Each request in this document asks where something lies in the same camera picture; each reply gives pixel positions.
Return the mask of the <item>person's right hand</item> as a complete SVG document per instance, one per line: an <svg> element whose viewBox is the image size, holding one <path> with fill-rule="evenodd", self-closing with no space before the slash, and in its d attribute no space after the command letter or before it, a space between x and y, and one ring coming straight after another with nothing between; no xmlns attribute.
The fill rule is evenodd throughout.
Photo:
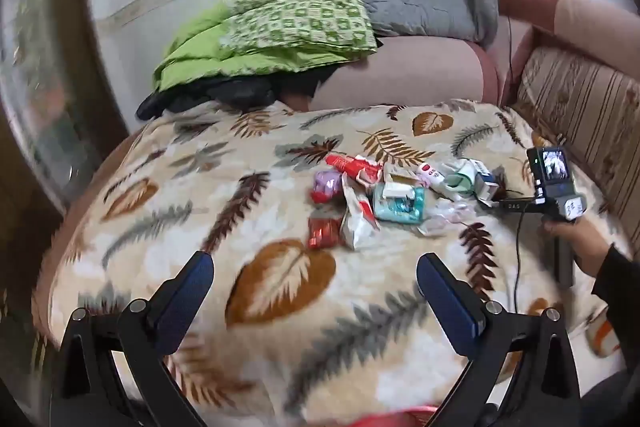
<svg viewBox="0 0 640 427"><path fill-rule="evenodd" d="M590 277L598 275L612 243L600 234L591 221L585 217L573 222L544 220L542 228L551 236L570 244L582 272Z"/></svg>

